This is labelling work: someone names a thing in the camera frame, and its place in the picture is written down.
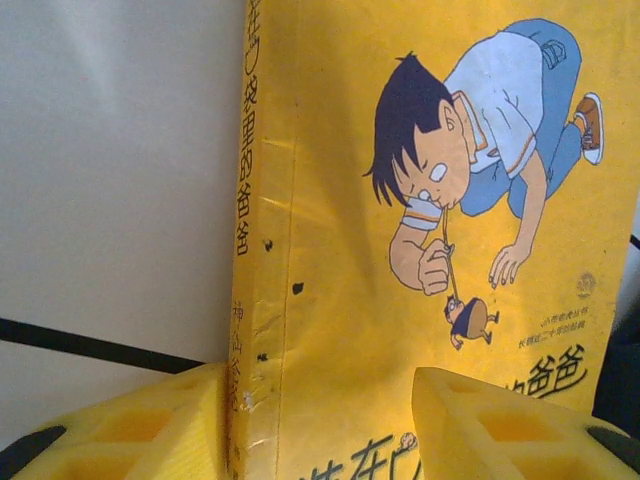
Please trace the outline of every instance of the small cartoon figure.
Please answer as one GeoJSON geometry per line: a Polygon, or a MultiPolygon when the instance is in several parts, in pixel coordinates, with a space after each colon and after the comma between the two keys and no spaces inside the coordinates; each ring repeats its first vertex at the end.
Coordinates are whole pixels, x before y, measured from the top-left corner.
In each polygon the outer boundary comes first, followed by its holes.
{"type": "MultiPolygon", "coordinates": [[[[402,284],[425,295],[446,291],[448,247],[427,237],[448,210],[459,205],[476,216],[505,196],[520,225],[487,278],[493,288],[515,281],[548,199],[581,158],[602,160],[598,95],[584,95],[569,116],[581,63],[574,36],[543,19],[516,22],[477,42],[444,81],[412,53],[400,60],[376,108],[368,174],[378,201],[404,207],[389,246],[402,284]]],[[[491,235],[500,232],[492,226],[491,235]]]]}
{"type": "Polygon", "coordinates": [[[398,447],[397,451],[408,452],[410,450],[413,450],[417,446],[418,439],[416,438],[416,436],[411,432],[407,432],[400,438],[400,446],[398,447]]]}
{"type": "Polygon", "coordinates": [[[498,323],[500,312],[495,315],[488,315],[487,305],[479,298],[472,298],[465,305],[464,302],[456,300],[453,295],[447,298],[447,306],[444,307],[444,314],[451,327],[451,344],[460,350],[462,340],[456,338],[457,335],[475,340],[484,338],[488,345],[491,345],[493,332],[487,332],[487,323],[498,323]]]}

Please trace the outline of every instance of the boy's arm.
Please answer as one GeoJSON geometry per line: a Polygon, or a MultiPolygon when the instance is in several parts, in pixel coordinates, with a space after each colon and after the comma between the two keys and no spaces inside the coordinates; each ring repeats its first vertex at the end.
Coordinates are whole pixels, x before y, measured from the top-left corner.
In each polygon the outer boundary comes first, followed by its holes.
{"type": "Polygon", "coordinates": [[[404,285],[433,295],[449,286],[449,250],[440,239],[423,250],[427,236],[428,232],[401,223],[389,246],[389,263],[404,285]]]}
{"type": "Polygon", "coordinates": [[[533,241],[547,198],[547,177],[537,150],[534,150],[520,176],[527,185],[520,229],[513,245],[504,247],[491,266],[489,282],[493,288],[496,288],[500,283],[505,285],[507,281],[513,283],[518,268],[531,255],[533,241]]]}

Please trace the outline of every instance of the book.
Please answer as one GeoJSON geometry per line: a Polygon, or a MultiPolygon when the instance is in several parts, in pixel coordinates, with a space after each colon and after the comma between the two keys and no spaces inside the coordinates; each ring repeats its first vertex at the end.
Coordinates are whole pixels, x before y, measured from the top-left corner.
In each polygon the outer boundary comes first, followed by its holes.
{"type": "Polygon", "coordinates": [[[248,0],[233,478],[421,478],[419,366],[590,412],[640,41],[588,5],[248,0]]]}

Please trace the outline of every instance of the boy's hand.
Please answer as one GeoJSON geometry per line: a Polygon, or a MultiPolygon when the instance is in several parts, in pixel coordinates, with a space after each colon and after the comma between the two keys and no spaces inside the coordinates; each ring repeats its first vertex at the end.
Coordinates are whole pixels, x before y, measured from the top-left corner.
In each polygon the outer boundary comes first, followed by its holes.
{"type": "Polygon", "coordinates": [[[531,255],[531,247],[522,247],[516,242],[500,250],[489,271],[489,283],[493,288],[499,284],[513,283],[520,265],[531,255]]]}
{"type": "Polygon", "coordinates": [[[444,292],[449,287],[449,248],[439,238],[425,249],[418,263],[418,278],[425,295],[444,292]]]}

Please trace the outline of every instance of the publisher logo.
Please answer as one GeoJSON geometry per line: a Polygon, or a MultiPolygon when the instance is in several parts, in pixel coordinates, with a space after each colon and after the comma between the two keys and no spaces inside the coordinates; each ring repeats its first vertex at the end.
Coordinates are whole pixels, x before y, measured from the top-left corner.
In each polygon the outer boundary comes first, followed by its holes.
{"type": "Polygon", "coordinates": [[[596,279],[589,273],[583,273],[578,280],[578,297],[589,298],[593,291],[596,289],[596,279]]]}

